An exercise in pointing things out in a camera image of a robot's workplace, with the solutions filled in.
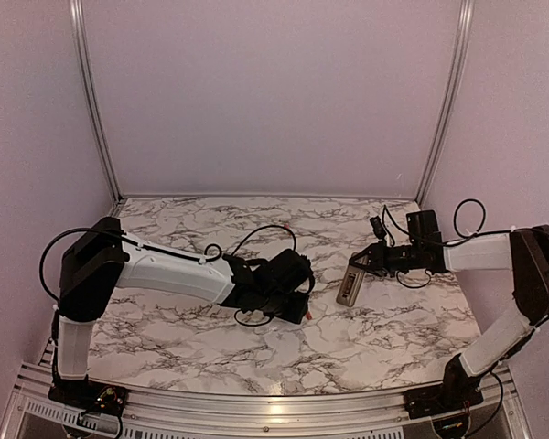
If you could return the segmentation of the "grey white remote control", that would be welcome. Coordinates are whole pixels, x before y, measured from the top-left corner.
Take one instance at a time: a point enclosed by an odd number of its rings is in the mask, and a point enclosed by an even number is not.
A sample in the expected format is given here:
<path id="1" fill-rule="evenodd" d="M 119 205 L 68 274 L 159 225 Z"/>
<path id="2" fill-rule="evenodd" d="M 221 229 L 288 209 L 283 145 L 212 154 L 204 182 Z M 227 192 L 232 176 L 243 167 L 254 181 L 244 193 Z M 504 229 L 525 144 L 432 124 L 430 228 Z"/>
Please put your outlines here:
<path id="1" fill-rule="evenodd" d="M 344 273 L 342 282 L 336 296 L 336 302 L 340 305 L 353 307 L 361 289 L 365 272 L 357 267 L 349 265 Z"/>

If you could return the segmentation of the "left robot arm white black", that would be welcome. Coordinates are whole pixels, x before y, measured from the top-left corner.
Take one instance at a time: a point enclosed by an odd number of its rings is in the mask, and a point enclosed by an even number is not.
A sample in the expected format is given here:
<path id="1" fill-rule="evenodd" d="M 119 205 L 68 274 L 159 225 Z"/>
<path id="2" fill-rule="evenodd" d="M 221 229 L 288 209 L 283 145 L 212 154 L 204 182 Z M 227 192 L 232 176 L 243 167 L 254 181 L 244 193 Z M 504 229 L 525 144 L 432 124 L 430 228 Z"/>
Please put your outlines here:
<path id="1" fill-rule="evenodd" d="M 309 293 L 299 288 L 314 288 L 315 276 L 310 260 L 294 248 L 271 260 L 178 252 L 125 232 L 113 217 L 90 228 L 66 230 L 53 242 L 74 233 L 80 237 L 62 255 L 55 295 L 53 378 L 79 407 L 97 399 L 97 387 L 87 379 L 88 353 L 93 326 L 115 289 L 180 294 L 293 324 L 307 315 Z"/>

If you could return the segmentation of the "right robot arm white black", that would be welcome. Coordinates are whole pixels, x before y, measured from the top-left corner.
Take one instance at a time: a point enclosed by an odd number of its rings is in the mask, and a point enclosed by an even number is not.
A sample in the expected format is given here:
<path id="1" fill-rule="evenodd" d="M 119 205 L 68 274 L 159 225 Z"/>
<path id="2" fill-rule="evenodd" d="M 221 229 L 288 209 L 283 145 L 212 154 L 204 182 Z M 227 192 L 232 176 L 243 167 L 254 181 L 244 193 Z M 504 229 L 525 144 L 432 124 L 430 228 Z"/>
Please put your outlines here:
<path id="1" fill-rule="evenodd" d="M 446 241 L 435 212 L 420 210 L 406 216 L 401 232 L 408 243 L 396 245 L 384 226 L 389 216 L 384 211 L 371 219 L 376 242 L 350 257 L 346 279 L 351 290 L 366 273 L 396 279 L 411 271 L 449 273 L 459 280 L 481 274 L 490 280 L 505 277 L 511 289 L 509 303 L 498 318 L 445 366 L 435 401 L 441 408 L 453 410 L 486 373 L 519 351 L 549 320 L 549 225 L 477 229 Z"/>

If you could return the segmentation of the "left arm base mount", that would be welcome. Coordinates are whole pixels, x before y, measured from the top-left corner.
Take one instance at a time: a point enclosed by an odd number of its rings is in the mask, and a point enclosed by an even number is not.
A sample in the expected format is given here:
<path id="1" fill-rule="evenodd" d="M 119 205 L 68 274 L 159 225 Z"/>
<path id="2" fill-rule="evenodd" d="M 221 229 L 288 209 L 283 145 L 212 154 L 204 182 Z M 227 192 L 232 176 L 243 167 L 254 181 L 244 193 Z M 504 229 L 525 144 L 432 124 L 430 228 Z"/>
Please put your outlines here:
<path id="1" fill-rule="evenodd" d="M 55 378 L 48 391 L 51 401 L 81 409 L 83 412 L 121 416 L 128 389 L 84 378 L 64 380 Z"/>

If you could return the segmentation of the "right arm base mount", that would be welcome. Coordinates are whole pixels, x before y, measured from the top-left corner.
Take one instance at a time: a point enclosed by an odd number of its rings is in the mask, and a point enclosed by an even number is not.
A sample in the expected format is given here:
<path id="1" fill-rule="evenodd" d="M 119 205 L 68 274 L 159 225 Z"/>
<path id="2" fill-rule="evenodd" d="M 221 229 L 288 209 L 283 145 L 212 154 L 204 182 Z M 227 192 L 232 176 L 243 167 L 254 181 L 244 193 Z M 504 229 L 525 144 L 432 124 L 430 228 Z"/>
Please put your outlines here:
<path id="1" fill-rule="evenodd" d="M 449 362 L 440 383 L 406 391 L 404 407 L 411 419 L 465 410 L 484 401 L 479 389 L 483 377 L 469 376 L 460 364 Z"/>

